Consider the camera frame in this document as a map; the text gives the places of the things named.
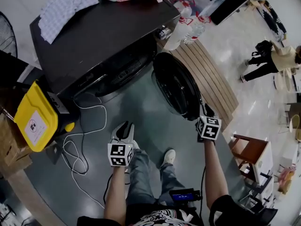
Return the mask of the person's blue jeans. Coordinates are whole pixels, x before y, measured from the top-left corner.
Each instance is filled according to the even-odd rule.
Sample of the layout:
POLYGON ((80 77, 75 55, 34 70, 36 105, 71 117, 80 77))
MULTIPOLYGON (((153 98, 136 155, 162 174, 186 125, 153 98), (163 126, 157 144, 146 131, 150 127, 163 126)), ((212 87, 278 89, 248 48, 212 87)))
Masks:
POLYGON ((169 191, 185 189, 185 186, 177 179, 174 166, 159 167, 162 189, 161 195, 156 199, 150 186, 149 156, 141 149, 134 152, 130 162, 130 187, 126 198, 127 206, 134 204, 175 206, 169 191))

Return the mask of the black washing machine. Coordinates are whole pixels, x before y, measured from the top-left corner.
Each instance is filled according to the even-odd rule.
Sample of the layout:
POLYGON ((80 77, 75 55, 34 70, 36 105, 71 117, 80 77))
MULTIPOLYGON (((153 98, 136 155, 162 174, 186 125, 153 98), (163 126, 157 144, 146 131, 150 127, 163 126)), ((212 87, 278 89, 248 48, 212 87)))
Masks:
POLYGON ((157 54, 153 32, 178 18, 167 0, 102 0, 77 12, 53 43, 30 25, 33 44, 50 90, 65 98, 83 92, 101 97, 143 73, 157 54))

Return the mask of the clear water bottle red label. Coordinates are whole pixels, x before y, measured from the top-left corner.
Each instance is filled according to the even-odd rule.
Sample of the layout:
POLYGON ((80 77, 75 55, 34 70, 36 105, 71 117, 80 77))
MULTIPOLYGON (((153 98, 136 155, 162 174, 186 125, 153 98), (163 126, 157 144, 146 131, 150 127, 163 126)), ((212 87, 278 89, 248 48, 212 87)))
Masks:
POLYGON ((205 31, 205 20, 203 17, 194 15, 190 17, 190 20, 189 26, 191 27, 191 31, 182 40, 187 45, 192 44, 205 31))

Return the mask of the brown wooden chair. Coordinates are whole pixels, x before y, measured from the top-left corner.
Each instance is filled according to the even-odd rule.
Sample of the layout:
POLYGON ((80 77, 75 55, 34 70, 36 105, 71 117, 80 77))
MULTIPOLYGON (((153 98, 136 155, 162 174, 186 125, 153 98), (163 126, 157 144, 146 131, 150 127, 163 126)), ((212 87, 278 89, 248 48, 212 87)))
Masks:
POLYGON ((234 134, 229 147, 241 175, 263 185, 273 169, 271 142, 234 134))

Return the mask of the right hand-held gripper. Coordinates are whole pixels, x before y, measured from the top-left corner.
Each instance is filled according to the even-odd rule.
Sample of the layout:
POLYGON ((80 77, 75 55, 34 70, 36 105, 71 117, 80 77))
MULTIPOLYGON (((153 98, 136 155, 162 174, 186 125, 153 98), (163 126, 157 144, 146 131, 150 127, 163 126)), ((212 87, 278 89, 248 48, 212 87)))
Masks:
POLYGON ((222 121, 215 110, 207 103, 201 104, 203 114, 198 117, 195 124, 198 133, 197 142, 203 143, 205 140, 215 142, 221 131, 222 121))

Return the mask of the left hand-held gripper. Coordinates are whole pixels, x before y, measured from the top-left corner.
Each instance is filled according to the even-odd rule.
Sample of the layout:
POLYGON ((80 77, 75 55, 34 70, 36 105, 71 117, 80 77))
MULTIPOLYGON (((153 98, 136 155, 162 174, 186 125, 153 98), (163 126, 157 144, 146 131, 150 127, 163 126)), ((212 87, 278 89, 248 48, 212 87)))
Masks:
POLYGON ((113 167, 127 167, 134 155, 133 141, 135 125, 131 122, 126 123, 125 139, 124 122, 119 124, 111 134, 110 143, 108 143, 108 159, 113 167))

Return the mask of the checked white cloth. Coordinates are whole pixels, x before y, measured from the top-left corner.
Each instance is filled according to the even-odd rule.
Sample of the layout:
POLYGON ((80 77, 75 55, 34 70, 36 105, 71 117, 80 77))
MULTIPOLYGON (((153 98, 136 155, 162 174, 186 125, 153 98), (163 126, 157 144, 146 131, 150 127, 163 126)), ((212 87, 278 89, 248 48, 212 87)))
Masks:
POLYGON ((42 38, 52 44, 77 12, 98 3, 98 0, 49 0, 42 8, 38 22, 42 38))

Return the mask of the person's black printed shirt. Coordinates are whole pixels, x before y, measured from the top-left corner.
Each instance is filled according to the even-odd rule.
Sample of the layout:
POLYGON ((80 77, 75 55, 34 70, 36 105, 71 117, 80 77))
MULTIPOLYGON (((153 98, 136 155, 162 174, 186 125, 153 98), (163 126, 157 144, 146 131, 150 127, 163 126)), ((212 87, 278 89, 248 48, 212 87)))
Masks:
MULTIPOLYGON (((237 205, 229 195, 213 203, 210 226, 269 226, 260 216, 237 205)), ((202 218, 192 208, 159 204, 132 204, 127 207, 126 226, 204 226, 202 218)), ((77 226, 121 226, 105 218, 79 217, 77 226)))

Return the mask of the tall black cabinet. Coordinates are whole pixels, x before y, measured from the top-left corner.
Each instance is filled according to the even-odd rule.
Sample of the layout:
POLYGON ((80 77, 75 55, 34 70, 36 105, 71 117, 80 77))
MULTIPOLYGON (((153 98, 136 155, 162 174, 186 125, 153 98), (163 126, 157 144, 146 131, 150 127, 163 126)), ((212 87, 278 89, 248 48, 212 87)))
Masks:
POLYGON ((210 16, 211 21, 215 25, 219 25, 239 8, 241 8, 248 0, 225 0, 210 16))

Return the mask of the person's left forearm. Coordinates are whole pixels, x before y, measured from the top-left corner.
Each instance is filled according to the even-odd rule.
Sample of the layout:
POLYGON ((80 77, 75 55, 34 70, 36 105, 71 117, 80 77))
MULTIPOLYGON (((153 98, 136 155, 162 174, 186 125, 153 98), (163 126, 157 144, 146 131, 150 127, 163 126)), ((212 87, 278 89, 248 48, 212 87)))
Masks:
POLYGON ((125 167, 113 167, 103 217, 125 226, 126 211, 125 167))

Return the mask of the person's right forearm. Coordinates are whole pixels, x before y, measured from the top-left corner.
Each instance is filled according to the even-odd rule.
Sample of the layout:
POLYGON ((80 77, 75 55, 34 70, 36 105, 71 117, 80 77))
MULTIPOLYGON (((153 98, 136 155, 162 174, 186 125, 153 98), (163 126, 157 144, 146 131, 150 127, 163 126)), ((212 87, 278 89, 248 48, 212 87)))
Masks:
POLYGON ((205 192, 206 204, 211 209, 213 203, 224 195, 228 195, 228 185, 222 170, 218 153, 211 140, 204 141, 205 149, 205 192))

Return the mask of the large white water jug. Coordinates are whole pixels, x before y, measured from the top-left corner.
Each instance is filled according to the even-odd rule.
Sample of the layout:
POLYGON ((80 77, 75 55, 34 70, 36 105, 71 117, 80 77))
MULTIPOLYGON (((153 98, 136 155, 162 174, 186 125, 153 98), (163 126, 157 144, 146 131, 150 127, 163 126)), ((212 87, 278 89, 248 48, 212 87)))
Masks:
POLYGON ((191 16, 198 17, 200 15, 200 11, 197 8, 194 0, 185 0, 184 2, 186 6, 186 12, 185 12, 186 18, 189 18, 191 16))
POLYGON ((177 1, 174 4, 174 7, 179 11, 179 13, 182 17, 186 18, 186 16, 185 16, 186 6, 185 6, 184 0, 177 1))
POLYGON ((180 17, 173 33, 169 37, 163 49, 167 51, 175 50, 179 47, 182 39, 192 31, 191 23, 193 19, 180 17))

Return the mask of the black device with blue screen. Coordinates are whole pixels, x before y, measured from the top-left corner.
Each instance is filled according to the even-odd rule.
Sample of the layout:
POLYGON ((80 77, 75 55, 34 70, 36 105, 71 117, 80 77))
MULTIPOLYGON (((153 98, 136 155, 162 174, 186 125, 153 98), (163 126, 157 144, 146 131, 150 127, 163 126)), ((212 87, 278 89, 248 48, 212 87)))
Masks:
POLYGON ((176 203, 195 202, 203 199, 202 193, 199 190, 194 190, 193 188, 171 190, 169 191, 169 195, 176 203))

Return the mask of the black standing fan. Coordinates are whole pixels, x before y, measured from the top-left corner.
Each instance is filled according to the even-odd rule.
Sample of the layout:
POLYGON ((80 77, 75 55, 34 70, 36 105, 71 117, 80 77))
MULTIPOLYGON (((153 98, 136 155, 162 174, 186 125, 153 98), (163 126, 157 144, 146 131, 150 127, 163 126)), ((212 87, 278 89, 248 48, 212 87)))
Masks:
POLYGON ((0 50, 18 57, 16 36, 8 18, 0 11, 0 50))

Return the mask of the yellow plastic box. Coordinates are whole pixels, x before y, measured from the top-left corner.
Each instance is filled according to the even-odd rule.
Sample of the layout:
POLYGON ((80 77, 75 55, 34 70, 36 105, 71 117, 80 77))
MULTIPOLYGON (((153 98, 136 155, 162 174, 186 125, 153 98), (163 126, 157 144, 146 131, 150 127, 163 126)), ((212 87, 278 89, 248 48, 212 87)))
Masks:
POLYGON ((70 99, 60 99, 44 83, 35 80, 25 93, 14 116, 30 149, 41 152, 60 135, 70 132, 79 109, 70 99))

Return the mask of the round black washer door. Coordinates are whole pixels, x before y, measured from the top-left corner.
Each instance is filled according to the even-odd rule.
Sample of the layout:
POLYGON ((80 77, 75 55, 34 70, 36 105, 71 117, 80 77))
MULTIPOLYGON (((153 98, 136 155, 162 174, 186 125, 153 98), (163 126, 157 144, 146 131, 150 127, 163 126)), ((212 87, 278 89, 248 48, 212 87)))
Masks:
POLYGON ((167 52, 157 54, 152 65, 152 82, 167 109, 188 121, 199 118, 202 97, 187 67, 167 52))

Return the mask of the wooden slat platform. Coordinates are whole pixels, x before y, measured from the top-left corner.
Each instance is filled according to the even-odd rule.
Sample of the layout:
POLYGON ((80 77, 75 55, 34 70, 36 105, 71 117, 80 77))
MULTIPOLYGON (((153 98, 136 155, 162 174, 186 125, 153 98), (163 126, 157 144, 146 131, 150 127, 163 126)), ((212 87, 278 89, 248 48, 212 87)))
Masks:
POLYGON ((238 100, 214 59, 198 40, 190 45, 181 43, 170 54, 178 58, 192 74, 204 102, 218 113, 222 120, 222 131, 225 131, 233 120, 238 100))

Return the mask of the black and white striped rug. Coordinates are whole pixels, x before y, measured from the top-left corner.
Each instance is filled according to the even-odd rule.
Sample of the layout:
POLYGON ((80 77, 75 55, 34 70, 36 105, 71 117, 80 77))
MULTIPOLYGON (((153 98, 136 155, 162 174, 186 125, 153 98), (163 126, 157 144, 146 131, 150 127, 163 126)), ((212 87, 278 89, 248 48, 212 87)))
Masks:
POLYGON ((287 30, 285 29, 279 16, 267 0, 260 0, 260 6, 257 11, 267 23, 276 41, 281 42, 287 38, 287 30))

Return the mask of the stack of cardboard boxes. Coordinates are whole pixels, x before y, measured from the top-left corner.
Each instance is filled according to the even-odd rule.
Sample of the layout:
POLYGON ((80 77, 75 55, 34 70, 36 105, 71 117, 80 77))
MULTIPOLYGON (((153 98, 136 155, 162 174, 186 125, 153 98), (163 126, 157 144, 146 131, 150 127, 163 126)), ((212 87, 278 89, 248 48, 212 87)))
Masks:
POLYGON ((17 124, 0 105, 0 178, 8 179, 30 166, 31 152, 17 124))

